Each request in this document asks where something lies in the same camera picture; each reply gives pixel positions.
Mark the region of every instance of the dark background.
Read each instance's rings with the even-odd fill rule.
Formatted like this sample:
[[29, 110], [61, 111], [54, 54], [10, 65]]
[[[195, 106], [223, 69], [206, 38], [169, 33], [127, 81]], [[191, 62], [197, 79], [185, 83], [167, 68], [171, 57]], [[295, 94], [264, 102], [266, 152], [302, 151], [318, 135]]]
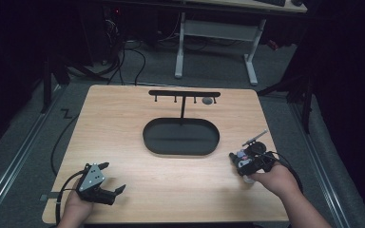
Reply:
[[[313, 89], [324, 121], [365, 201], [365, 1], [308, 0], [305, 4], [310, 16], [335, 20], [311, 27], [301, 21], [270, 20], [261, 42], [298, 44], [282, 81], [297, 76], [315, 79]], [[175, 25], [170, 21], [175, 21], [176, 12], [125, 12], [129, 13], [124, 28], [153, 46], [158, 29], [166, 33]], [[91, 23], [101, 16], [98, 5], [0, 2], [0, 137], [41, 81], [48, 48], [85, 66], [107, 58], [104, 26]], [[300, 85], [285, 89], [307, 86]]]

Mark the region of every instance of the gray carpet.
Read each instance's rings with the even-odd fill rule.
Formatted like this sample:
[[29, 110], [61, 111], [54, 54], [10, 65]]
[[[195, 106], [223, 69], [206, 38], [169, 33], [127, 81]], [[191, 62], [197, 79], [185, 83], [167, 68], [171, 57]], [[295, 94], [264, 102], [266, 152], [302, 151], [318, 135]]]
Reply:
[[[277, 83], [280, 80], [288, 61], [296, 47], [283, 47], [273, 51], [268, 47], [260, 46], [254, 65], [259, 78], [259, 85], [249, 85], [248, 76], [242, 57], [233, 54], [216, 54], [190, 50], [185, 53], [184, 72], [180, 80], [174, 78], [176, 59], [175, 47], [147, 47], [136, 48], [143, 55], [135, 51], [125, 52], [125, 61], [121, 70], [125, 82], [132, 83], [135, 76], [144, 65], [138, 82], [140, 85], [158, 84], [170, 86], [202, 86], [248, 88], [261, 90]], [[119, 85], [121, 78], [116, 74], [111, 82]], [[50, 167], [50, 156], [62, 131], [71, 121], [65, 116], [76, 116], [83, 105], [88, 88], [91, 85], [102, 84], [87, 78], [72, 77], [67, 87], [59, 89], [39, 133], [31, 141], [24, 163], [20, 164], [19, 172], [13, 174], [14, 182], [10, 182], [8, 190], [0, 201], [0, 227], [49, 227], [41, 220], [45, 202], [40, 200], [41, 195], [47, 194], [54, 182], [54, 175]], [[310, 119], [311, 134], [304, 136], [298, 119], [293, 113], [293, 104], [287, 104], [284, 93], [273, 93], [260, 97], [260, 102], [271, 129], [277, 151], [285, 156], [297, 170], [304, 186], [305, 196], [314, 204], [320, 213], [327, 218], [333, 227], [365, 227], [365, 206], [355, 190], [352, 180], [338, 157], [329, 133], [319, 114], [316, 99], [313, 100], [313, 112]], [[19, 149], [24, 148], [23, 142], [28, 136], [34, 123], [42, 118], [40, 111], [42, 104], [42, 87], [34, 92], [32, 100], [13, 118], [10, 128], [0, 141], [0, 180]], [[74, 123], [60, 139], [54, 151], [54, 167], [58, 170], [67, 143], [71, 137]], [[318, 153], [325, 171], [332, 182], [337, 200], [346, 215], [345, 226], [338, 224], [331, 204], [327, 202], [323, 184], [318, 178], [318, 172], [310, 156], [310, 142]], [[287, 222], [255, 222], [264, 227], [287, 227]]]

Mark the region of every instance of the human hand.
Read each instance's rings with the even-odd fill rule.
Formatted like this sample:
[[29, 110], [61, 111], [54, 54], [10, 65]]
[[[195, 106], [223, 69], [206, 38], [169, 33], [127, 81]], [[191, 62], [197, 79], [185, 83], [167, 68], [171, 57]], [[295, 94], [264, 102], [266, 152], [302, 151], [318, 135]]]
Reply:
[[[73, 184], [73, 189], [78, 185], [79, 180]], [[93, 202], [81, 200], [75, 190], [71, 190], [67, 196], [64, 214], [58, 228], [79, 227], [93, 211]]]
[[255, 173], [248, 176], [254, 181], [260, 182], [266, 189], [279, 198], [290, 194], [300, 193], [298, 182], [292, 173], [279, 162], [275, 162], [271, 171], [267, 173]]

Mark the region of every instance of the human arm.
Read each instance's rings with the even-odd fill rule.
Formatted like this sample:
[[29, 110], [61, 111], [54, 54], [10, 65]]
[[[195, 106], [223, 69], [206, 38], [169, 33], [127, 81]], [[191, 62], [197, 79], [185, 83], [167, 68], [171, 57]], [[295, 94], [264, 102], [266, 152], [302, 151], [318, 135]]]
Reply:
[[265, 188], [280, 198], [293, 228], [331, 227], [301, 193], [292, 173], [280, 163], [275, 162], [270, 172], [252, 174], [249, 178], [259, 181]]
[[93, 202], [81, 200], [75, 190], [67, 196], [64, 214], [58, 228], [77, 228], [81, 226], [93, 210]]

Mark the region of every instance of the desk leg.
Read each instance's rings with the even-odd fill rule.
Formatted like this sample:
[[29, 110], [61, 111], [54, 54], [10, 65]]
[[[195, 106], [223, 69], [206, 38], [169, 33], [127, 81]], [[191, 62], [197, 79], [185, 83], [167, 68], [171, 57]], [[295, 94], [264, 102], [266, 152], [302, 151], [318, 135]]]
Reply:
[[247, 67], [248, 77], [250, 78], [250, 84], [252, 86], [256, 86], [258, 84], [256, 72], [255, 72], [254, 66], [253, 66], [253, 58], [254, 58], [254, 54], [256, 53], [257, 46], [259, 44], [260, 36], [262, 35], [263, 28], [265, 27], [265, 23], [266, 23], [265, 19], [262, 19], [260, 21], [259, 27], [256, 31], [256, 36], [253, 41], [253, 46], [251, 47], [251, 51], [249, 54], [244, 55], [245, 66]]
[[183, 37], [185, 32], [185, 12], [182, 12], [182, 20], [180, 23], [180, 43], [179, 51], [177, 52], [175, 78], [180, 79], [183, 76]]

